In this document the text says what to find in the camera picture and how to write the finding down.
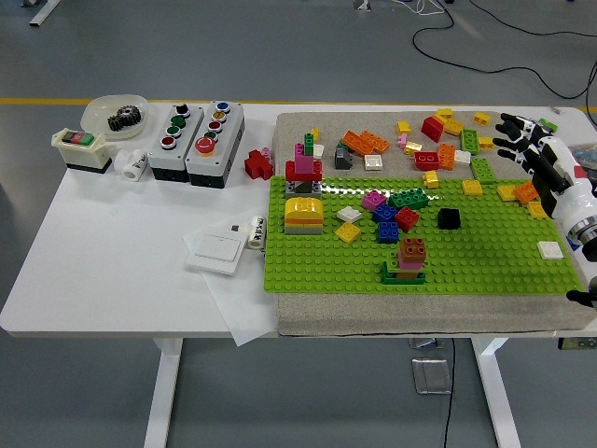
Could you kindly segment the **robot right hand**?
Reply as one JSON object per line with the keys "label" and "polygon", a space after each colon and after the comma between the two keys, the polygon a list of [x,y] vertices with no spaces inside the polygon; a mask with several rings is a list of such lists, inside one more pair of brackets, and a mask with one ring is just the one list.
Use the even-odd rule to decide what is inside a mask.
{"label": "robot right hand", "polygon": [[596,197],[583,168],[560,138],[538,122],[503,113],[495,129],[498,155],[516,162],[529,175],[547,215],[571,239],[586,243],[596,232]]}

